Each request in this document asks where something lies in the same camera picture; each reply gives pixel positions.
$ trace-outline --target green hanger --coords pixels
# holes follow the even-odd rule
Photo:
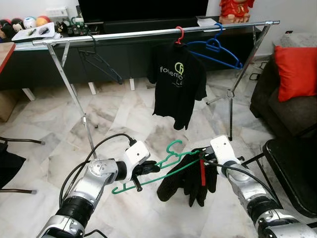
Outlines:
[[[179,162],[181,161],[181,159],[182,159],[182,156],[184,156],[184,155],[188,155],[188,154],[189,154],[189,155],[195,155],[195,154],[199,153],[199,150],[196,150],[196,151],[194,151],[194,152],[191,152],[191,151],[189,151],[189,152],[184,152],[184,153],[180,153],[180,154],[177,154],[177,153],[174,152],[174,151],[170,151],[170,150],[169,150],[170,147],[171,147],[173,144],[175,144],[175,143],[180,143],[180,144],[182,144],[183,142],[182,142],[181,140],[174,140],[173,142],[171,142],[171,143],[167,146],[166,152],[167,152],[169,155],[166,157],[165,160],[162,160],[162,161],[160,161],[160,162],[158,162],[158,163],[155,164],[155,165],[159,166],[160,169],[164,169],[164,168],[167,168],[167,167],[169,167],[169,166],[171,166],[171,165],[174,165],[174,164],[179,163]],[[171,162],[171,163],[169,163],[169,164],[167,164],[167,165],[162,165],[164,162],[168,161],[168,159],[169,159],[171,156],[173,156],[173,155],[174,155],[175,157],[178,157],[178,160],[177,160],[177,161]]]
[[[164,159],[164,160],[162,160],[162,161],[156,163],[156,165],[159,166],[161,169],[164,169],[164,168],[167,168],[167,167],[169,167],[169,166],[171,166],[171,165],[174,165],[174,164],[179,163],[179,162],[181,161],[181,159],[182,159],[182,156],[184,156],[184,155],[188,155],[188,154],[194,155],[194,154],[199,153],[199,150],[196,150],[196,151],[194,151],[194,152],[191,152],[191,151],[189,151],[189,152],[184,152],[184,153],[181,153],[181,154],[178,154],[178,153],[176,153],[176,152],[174,152],[174,151],[170,151],[170,150],[169,150],[170,147],[171,147],[173,144],[175,144],[175,143],[180,143],[180,144],[182,144],[183,142],[182,142],[181,140],[174,140],[173,142],[171,142],[171,143],[167,146],[166,152],[167,152],[169,155],[166,157],[166,159]],[[173,156],[173,155],[176,156],[176,157],[178,157],[178,160],[177,160],[177,161],[171,162],[171,163],[169,163],[169,164],[167,164],[167,165],[162,165],[164,162],[168,161],[168,159],[169,159],[171,156]],[[181,171],[181,170],[187,168],[188,166],[191,166],[192,164],[196,163],[196,162],[199,161],[199,160],[200,160],[200,159],[197,159],[197,160],[195,160],[195,161],[193,161],[193,162],[191,162],[191,163],[189,163],[189,164],[187,164],[187,165],[185,165],[185,166],[179,168],[178,170],[175,170],[174,172],[171,172],[171,173],[169,173],[169,174],[167,174],[167,175],[165,175],[165,176],[162,176],[162,177],[159,177],[159,178],[156,178],[156,179],[153,179],[153,180],[144,182],[144,183],[142,183],[141,185],[146,185],[146,184],[148,184],[148,183],[155,182],[155,181],[158,181],[158,180],[160,180],[160,179],[169,177],[169,176],[171,176],[171,175],[173,175],[173,174],[175,174],[175,173],[178,173],[179,171]],[[118,193],[125,192],[125,191],[130,190],[130,189],[133,189],[133,188],[135,188],[135,186],[126,187],[126,184],[124,183],[122,190],[117,191],[117,190],[118,190],[118,187],[115,187],[115,188],[112,190],[112,193],[113,193],[113,194],[118,194]]]

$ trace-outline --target red hanger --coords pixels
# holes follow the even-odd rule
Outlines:
[[[181,31],[182,36],[181,36],[180,38],[178,38],[178,40],[175,41],[175,43],[176,43],[176,44],[181,44],[180,41],[183,40],[183,38],[184,38],[184,29],[183,29],[182,27],[180,27],[180,26],[176,26],[176,29],[179,29],[179,30]]]

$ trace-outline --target marble floor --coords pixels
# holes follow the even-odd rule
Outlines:
[[[232,147],[236,156],[246,159],[261,152],[263,144],[273,138],[268,127],[249,110],[256,81],[249,75],[258,69],[250,66],[236,91],[233,114]],[[135,91],[129,80],[123,85],[97,84],[97,95],[91,95],[88,85],[75,85],[80,103],[97,124],[90,130],[94,143],[115,133],[124,132],[145,141],[151,160],[166,157],[166,146],[175,139],[183,144],[177,151],[206,146],[211,138],[227,134],[228,103],[219,100],[205,104],[222,95],[222,87],[233,84],[236,71],[222,70],[208,73],[208,99],[196,102],[188,130],[173,129],[172,118],[153,116],[155,88],[147,79],[135,79]],[[7,123],[0,124],[0,134],[6,137],[44,140],[46,144],[9,143],[8,151],[26,158],[26,162],[5,188],[36,189],[36,195],[0,194],[0,237],[34,238],[48,218],[58,209],[59,189],[68,173],[82,162],[90,151],[80,114],[65,87],[34,89],[36,100],[22,99]],[[120,159],[128,148],[125,138],[117,137],[97,150],[99,156]],[[269,170],[270,179],[283,205],[294,210],[276,177]],[[251,165],[258,177],[263,178]],[[161,171],[164,175],[169,169]],[[158,175],[140,178],[147,181]],[[205,206],[196,202],[188,206],[188,197],[179,189],[168,201],[156,195],[160,182],[143,187],[143,191],[129,190],[118,195],[111,190],[120,186],[115,182],[105,188],[101,201],[92,215],[86,231],[99,229],[108,238],[255,238],[252,221],[240,206],[229,182],[218,177],[216,193],[207,195]],[[301,216],[303,222],[311,222]]]

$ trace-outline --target black chair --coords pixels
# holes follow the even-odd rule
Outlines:
[[[317,218],[317,139],[273,139],[263,146],[263,153],[245,161],[256,161],[274,195],[259,158],[265,156],[294,208],[310,218]],[[317,222],[308,224],[317,227]]]
[[[11,139],[0,136],[0,192],[20,192],[20,193],[29,193],[36,194],[36,190],[24,190],[24,189],[2,189],[8,182],[13,179],[13,177],[19,172],[22,167],[25,158],[7,152],[8,141],[11,142],[33,142],[44,145],[44,141],[32,140],[32,139]]]

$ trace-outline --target clothes rack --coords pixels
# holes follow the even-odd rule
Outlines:
[[[232,88],[227,90],[227,94],[225,97],[229,100],[229,132],[228,137],[229,140],[232,140],[232,107],[233,107],[233,98],[234,98],[234,91],[237,88],[240,80],[242,79],[243,75],[245,74],[247,67],[251,63],[255,53],[257,52],[261,42],[263,41],[265,35],[267,34],[268,30],[272,25],[278,25],[280,21],[260,21],[260,22],[247,22],[247,23],[239,23],[239,24],[225,24],[223,25],[224,29],[232,29],[232,28],[244,28],[244,27],[252,27],[253,29],[253,40],[254,40],[254,47],[251,50],[251,53],[249,57],[247,58],[243,68],[241,69],[241,72],[236,79],[235,83],[233,84]],[[258,39],[256,39],[255,30],[257,26],[263,26],[263,30],[260,33],[260,36]],[[213,25],[213,26],[199,26],[199,27],[187,27],[183,28],[184,32],[198,32],[198,31],[205,31],[205,30],[214,30],[219,31],[219,26]],[[64,65],[67,59],[69,46],[71,43],[74,42],[87,42],[87,41],[101,41],[101,40],[111,40],[111,39],[123,39],[123,38],[132,38],[132,37],[144,37],[144,36],[155,36],[155,35],[164,35],[164,34],[176,34],[179,33],[179,29],[165,29],[165,30],[153,30],[153,31],[140,31],[140,32],[127,32],[127,33],[116,33],[116,34],[105,34],[105,35],[95,35],[94,39],[91,36],[78,36],[78,37],[66,37],[66,38],[60,38],[60,39],[43,39],[43,40],[37,40],[33,41],[34,46],[47,46],[50,55],[64,81],[65,86],[67,87],[67,90],[69,91],[70,96],[72,97],[76,107],[79,110],[79,113],[82,117],[83,124],[86,128],[88,140],[90,143],[91,148],[94,147],[94,143],[91,137],[91,133],[88,126],[87,121],[87,115],[84,112],[83,108],[81,107],[79,100],[77,98],[76,92],[74,91],[72,85],[69,83],[67,76],[64,72]],[[65,44],[64,53],[62,56],[62,59],[59,60],[55,50],[53,48],[56,44]]]

